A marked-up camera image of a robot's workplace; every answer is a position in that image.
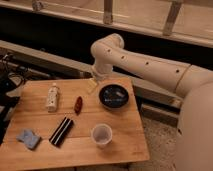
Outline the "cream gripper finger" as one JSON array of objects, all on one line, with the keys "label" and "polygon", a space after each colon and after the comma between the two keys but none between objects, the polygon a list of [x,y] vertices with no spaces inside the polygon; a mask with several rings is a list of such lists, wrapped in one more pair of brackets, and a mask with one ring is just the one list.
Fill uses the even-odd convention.
[{"label": "cream gripper finger", "polygon": [[97,81],[94,78],[90,78],[87,81],[87,92],[91,94],[96,89],[97,86],[98,86]]}]

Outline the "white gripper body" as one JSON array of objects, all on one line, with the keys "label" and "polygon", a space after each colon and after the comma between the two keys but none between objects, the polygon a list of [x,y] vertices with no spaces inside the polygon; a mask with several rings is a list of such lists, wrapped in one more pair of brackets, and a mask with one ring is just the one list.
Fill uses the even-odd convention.
[{"label": "white gripper body", "polygon": [[106,79],[110,74],[110,67],[108,65],[93,65],[92,76],[95,80],[101,81]]}]

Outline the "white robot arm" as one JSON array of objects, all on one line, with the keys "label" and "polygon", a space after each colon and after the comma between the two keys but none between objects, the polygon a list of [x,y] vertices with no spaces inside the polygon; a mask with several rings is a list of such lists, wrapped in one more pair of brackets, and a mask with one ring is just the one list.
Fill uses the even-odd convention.
[{"label": "white robot arm", "polygon": [[213,171],[213,71],[124,49],[114,33],[91,45],[92,75],[107,78],[114,67],[135,74],[183,99],[174,171]]}]

